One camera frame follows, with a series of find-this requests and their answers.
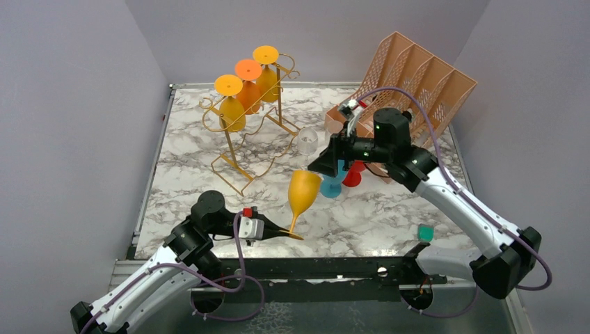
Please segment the green small block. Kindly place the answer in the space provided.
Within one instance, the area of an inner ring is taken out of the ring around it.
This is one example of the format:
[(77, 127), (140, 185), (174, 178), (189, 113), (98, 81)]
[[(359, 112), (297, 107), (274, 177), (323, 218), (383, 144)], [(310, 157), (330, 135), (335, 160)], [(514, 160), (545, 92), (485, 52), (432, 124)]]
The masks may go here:
[(417, 228), (417, 239), (419, 242), (431, 243), (434, 239), (435, 229), (431, 225), (419, 224)]

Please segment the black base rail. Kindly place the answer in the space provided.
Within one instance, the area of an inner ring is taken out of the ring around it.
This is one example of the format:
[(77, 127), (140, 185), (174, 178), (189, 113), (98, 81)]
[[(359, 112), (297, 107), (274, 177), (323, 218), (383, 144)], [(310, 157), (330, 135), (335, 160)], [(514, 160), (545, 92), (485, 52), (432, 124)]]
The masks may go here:
[(447, 282), (399, 256), (248, 258), (245, 268), (267, 302), (397, 302), (403, 285), (414, 290)]

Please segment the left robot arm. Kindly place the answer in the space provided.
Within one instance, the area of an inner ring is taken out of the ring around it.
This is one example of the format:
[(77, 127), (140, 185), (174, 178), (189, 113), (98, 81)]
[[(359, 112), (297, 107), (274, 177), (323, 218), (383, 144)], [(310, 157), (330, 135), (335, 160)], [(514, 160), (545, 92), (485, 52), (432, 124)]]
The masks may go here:
[(168, 297), (197, 285), (209, 285), (225, 293), (241, 291), (249, 278), (243, 253), (238, 253), (240, 273), (223, 276), (221, 261), (212, 251), (216, 235), (227, 236), (238, 244), (242, 240), (288, 237), (290, 232), (256, 207), (230, 212), (224, 195), (208, 190), (140, 269), (105, 296), (92, 303), (81, 301), (71, 309), (75, 333), (129, 333)]

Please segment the peach plastic file organizer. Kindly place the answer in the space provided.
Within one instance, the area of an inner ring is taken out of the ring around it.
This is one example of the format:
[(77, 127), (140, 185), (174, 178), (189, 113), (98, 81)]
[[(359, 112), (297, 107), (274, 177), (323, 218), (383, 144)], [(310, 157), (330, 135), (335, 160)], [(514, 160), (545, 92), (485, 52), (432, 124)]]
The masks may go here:
[(438, 58), (399, 32), (383, 39), (352, 99), (384, 86), (396, 86), (410, 93), (417, 103), (405, 95), (386, 91), (366, 97), (367, 105), (356, 126), (361, 137), (373, 137), (373, 113), (384, 107), (413, 114), (410, 124), (412, 142), (430, 148), (433, 141), (427, 123), (433, 125), (440, 137), (452, 118), (475, 89), (477, 82), (455, 67)]

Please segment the orange wine glass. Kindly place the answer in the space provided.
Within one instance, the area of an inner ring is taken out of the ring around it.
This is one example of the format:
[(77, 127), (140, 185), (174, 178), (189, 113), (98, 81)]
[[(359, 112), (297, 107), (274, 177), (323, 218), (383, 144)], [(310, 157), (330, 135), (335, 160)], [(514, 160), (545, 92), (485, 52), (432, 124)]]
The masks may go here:
[(262, 74), (261, 65), (253, 59), (242, 59), (234, 67), (235, 74), (243, 81), (241, 91), (236, 95), (247, 115), (257, 113), (260, 105), (257, 103), (262, 93), (255, 81)]

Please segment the blue wine glass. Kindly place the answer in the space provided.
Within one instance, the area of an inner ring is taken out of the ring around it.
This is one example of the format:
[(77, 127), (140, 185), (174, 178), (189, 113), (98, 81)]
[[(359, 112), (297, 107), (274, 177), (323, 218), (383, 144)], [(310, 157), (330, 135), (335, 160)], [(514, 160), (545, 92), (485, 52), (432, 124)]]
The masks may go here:
[(335, 177), (329, 177), (327, 175), (322, 176), (320, 184), (320, 193), (326, 198), (336, 198), (342, 192), (342, 181), (346, 177), (347, 171), (344, 169), (345, 161), (339, 160), (337, 163), (337, 175)]

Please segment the red wine glass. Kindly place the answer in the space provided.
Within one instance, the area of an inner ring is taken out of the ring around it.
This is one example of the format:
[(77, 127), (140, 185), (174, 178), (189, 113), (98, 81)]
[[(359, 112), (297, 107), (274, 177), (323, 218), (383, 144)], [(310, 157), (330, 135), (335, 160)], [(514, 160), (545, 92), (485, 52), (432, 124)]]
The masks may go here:
[(362, 181), (361, 173), (366, 169), (365, 164), (362, 161), (354, 162), (348, 170), (346, 177), (342, 181), (342, 184), (346, 187), (356, 187)]

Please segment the yellow wine glass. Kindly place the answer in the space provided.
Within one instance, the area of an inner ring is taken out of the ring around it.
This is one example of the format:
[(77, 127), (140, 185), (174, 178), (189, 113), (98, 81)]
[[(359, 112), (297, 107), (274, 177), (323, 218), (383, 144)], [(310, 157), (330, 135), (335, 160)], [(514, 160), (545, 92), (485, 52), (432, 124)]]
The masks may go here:
[(253, 58), (262, 66), (262, 73), (256, 79), (256, 84), (261, 91), (263, 102), (275, 102), (278, 99), (277, 74), (270, 68), (279, 58), (279, 52), (275, 47), (262, 45), (253, 51)]
[(282, 228), (289, 238), (303, 241), (303, 237), (294, 233), (299, 216), (307, 211), (315, 202), (319, 193), (322, 178), (308, 170), (294, 170), (289, 182), (288, 201), (281, 205), (281, 210), (290, 209), (292, 221), (288, 228)]
[(241, 131), (246, 126), (245, 109), (236, 95), (241, 92), (243, 81), (236, 75), (224, 74), (215, 80), (214, 88), (224, 96), (216, 112), (220, 126), (229, 132)]

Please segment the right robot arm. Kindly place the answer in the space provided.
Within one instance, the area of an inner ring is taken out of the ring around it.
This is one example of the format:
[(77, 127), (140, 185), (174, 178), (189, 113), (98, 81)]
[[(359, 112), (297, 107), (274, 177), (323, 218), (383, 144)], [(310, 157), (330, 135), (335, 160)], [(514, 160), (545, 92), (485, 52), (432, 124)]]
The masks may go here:
[(335, 177), (353, 162), (383, 164), (389, 178), (437, 207), (476, 246), (461, 251), (420, 244), (407, 254), (402, 276), (410, 283), (434, 275), (462, 278), (493, 298), (505, 298), (534, 268), (540, 233), (500, 218), (462, 187), (434, 154), (413, 145), (408, 112), (379, 109), (373, 124), (371, 138), (348, 134), (345, 129), (333, 134), (308, 170)]

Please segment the gold wire glass rack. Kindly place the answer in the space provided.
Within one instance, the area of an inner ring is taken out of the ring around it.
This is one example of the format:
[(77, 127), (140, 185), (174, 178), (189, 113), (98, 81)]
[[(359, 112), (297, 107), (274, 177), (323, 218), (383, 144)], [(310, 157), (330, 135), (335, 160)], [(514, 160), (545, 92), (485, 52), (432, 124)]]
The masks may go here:
[[(205, 97), (198, 104), (203, 111), (201, 123), (204, 128), (211, 133), (224, 134), (227, 143), (226, 149), (211, 162), (212, 172), (240, 196), (254, 181), (265, 176), (278, 158), (287, 154), (301, 130), (285, 117), (282, 107), (282, 81), (297, 78), (299, 72), (290, 55), (281, 52), (279, 54), (278, 60), (270, 65), (277, 74), (278, 99), (275, 102), (263, 102), (259, 98), (257, 102), (260, 105), (259, 111), (252, 115), (247, 115), (245, 111), (246, 126), (241, 131), (229, 132), (220, 126), (220, 119), (216, 112), (224, 96), (220, 95), (215, 88), (213, 97)], [(252, 139), (263, 132), (265, 125), (271, 125), (286, 133), (287, 144), (278, 153), (268, 154), (267, 160), (261, 167), (251, 167), (248, 164), (250, 159), (247, 150), (252, 149)]]

